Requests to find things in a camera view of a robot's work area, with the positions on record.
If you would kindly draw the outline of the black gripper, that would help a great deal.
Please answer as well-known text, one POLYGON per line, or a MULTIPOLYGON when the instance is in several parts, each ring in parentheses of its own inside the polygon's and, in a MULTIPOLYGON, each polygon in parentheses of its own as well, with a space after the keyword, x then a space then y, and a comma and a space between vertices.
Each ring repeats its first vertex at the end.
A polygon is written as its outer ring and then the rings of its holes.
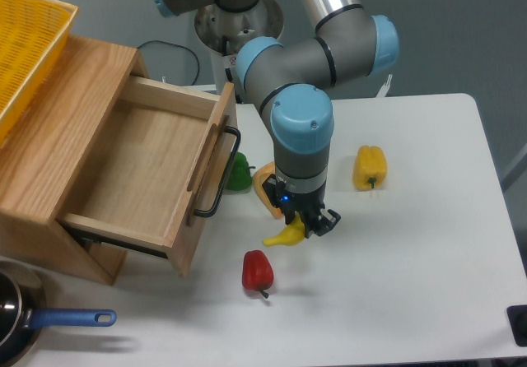
POLYGON ((305 220, 305 237, 326 235, 338 224, 341 216, 334 210, 325 210, 324 194, 326 183, 308 193, 293 192, 284 182, 271 174, 263 183, 270 202, 279 208, 286 225, 290 225, 298 213, 305 220))

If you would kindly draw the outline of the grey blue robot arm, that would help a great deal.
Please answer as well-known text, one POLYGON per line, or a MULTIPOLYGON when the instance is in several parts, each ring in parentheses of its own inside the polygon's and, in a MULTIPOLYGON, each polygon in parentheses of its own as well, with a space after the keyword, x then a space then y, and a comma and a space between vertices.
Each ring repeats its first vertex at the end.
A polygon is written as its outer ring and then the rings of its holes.
POLYGON ((327 90, 391 67, 399 56, 392 21, 361 0, 302 0, 315 34, 285 46, 282 11, 273 0, 154 0, 163 16, 195 12, 203 44, 233 66, 215 72, 257 109, 273 140, 275 171, 263 190, 286 222, 305 236, 325 235, 339 214, 324 204, 333 106, 327 90))

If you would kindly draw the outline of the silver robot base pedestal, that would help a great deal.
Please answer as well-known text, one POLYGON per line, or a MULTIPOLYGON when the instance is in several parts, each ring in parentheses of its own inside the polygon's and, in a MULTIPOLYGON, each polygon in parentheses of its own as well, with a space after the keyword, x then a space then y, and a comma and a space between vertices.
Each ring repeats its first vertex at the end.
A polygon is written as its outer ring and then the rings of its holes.
POLYGON ((236 56, 250 40, 259 36, 280 39, 283 31, 283 12, 275 0, 259 0, 246 12, 232 13, 217 5, 198 9, 194 29, 202 44, 208 48, 212 73, 221 93, 227 82, 235 86, 236 102, 246 100, 246 93, 236 72, 236 56))

